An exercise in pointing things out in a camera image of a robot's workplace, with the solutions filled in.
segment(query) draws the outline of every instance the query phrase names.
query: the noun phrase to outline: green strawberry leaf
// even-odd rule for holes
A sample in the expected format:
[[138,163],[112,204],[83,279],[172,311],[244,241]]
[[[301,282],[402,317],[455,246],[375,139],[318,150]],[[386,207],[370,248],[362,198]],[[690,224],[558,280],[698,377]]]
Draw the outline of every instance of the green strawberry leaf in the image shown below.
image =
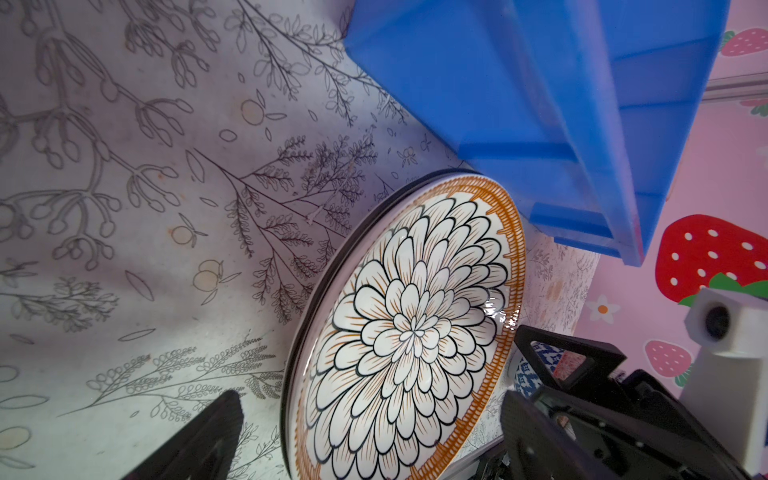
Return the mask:
[[719,50],[722,50],[726,43],[730,41],[731,38],[736,36],[736,32],[733,30],[729,30],[723,34],[723,41],[720,43]]
[[678,305],[685,305],[685,306],[693,306],[694,300],[696,299],[696,295],[691,295],[683,298]]
[[690,377],[690,371],[693,367],[693,365],[689,366],[688,370],[676,376],[674,378],[675,385],[679,386],[680,388],[685,387],[685,384],[688,383],[688,377]]
[[739,285],[736,280],[731,279],[723,273],[718,273],[710,279],[710,288],[729,290],[731,292],[740,292],[743,290],[743,287]]
[[752,296],[768,299],[768,280],[761,280],[760,282],[750,283],[749,285],[745,286],[742,291]]
[[[760,282],[750,283],[746,286],[741,286],[736,280],[730,277],[718,273],[710,280],[710,288],[716,290],[728,290],[730,292],[747,293],[751,296],[758,296],[760,298],[768,299],[768,280],[761,280]],[[691,295],[683,298],[678,305],[692,306],[696,295]]]

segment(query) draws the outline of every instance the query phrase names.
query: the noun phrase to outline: pink wallpaper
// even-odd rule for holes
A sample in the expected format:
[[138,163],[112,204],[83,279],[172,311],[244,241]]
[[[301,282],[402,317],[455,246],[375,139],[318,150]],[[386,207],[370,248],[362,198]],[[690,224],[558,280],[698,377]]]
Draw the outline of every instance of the pink wallpaper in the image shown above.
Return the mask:
[[[698,345],[683,325],[688,307],[677,302],[714,273],[742,286],[768,279],[766,206],[768,118],[736,102],[702,105],[645,264],[601,258],[575,335],[613,343],[628,357],[623,370],[644,369],[680,395]],[[681,354],[680,363],[665,365],[660,349]]]
[[768,71],[768,0],[731,0],[726,31],[710,78]]

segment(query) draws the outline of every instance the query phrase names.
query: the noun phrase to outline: white drawn flower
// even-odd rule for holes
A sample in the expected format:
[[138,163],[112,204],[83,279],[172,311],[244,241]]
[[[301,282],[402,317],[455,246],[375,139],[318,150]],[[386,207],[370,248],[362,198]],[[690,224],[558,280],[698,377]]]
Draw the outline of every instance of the white drawn flower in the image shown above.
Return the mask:
[[476,210],[452,198],[413,209],[342,292],[307,394],[305,442],[321,477],[404,478],[464,415],[508,293],[502,246]]
[[606,323],[614,322],[614,313],[621,310],[616,303],[608,303],[605,295],[600,295],[597,302],[584,302],[588,309],[592,310],[590,320],[605,320]]

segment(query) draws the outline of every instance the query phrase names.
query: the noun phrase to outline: white patterned surface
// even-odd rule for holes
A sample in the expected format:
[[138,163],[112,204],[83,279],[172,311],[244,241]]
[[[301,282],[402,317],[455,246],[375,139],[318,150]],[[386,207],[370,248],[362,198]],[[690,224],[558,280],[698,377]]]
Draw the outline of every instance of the white patterned surface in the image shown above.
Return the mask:
[[320,478],[407,478],[465,418],[501,348],[517,254],[471,198],[406,210],[339,294],[301,379],[308,435],[294,440]]
[[[346,59],[351,3],[0,0],[0,477],[120,478],[229,388],[230,477],[286,477],[314,279],[460,163]],[[571,331],[596,256],[527,241],[524,315]]]

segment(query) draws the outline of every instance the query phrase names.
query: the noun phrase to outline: ceramic plate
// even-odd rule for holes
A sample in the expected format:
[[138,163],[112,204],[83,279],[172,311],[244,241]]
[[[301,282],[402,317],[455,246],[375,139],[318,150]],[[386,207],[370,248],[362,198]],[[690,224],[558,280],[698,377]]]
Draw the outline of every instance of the ceramic plate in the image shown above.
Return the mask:
[[515,205],[438,174],[372,213],[313,294],[286,366],[293,478],[438,478],[512,346],[525,280]]

